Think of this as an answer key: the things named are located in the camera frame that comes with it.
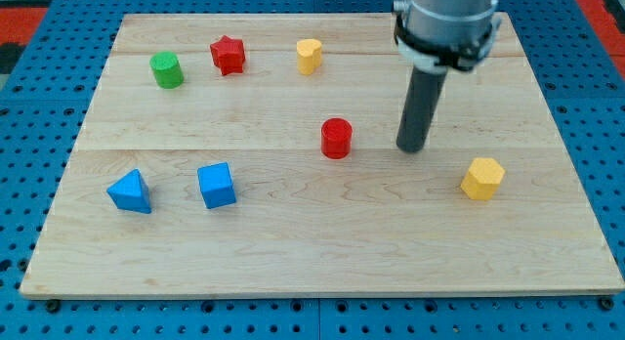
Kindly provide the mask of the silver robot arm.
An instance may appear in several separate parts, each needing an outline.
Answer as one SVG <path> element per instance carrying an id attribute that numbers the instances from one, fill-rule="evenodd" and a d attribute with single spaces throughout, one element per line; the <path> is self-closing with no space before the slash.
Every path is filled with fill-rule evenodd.
<path id="1" fill-rule="evenodd" d="M 499 0 L 395 0 L 399 53 L 429 74 L 469 72 L 490 53 L 501 20 Z"/>

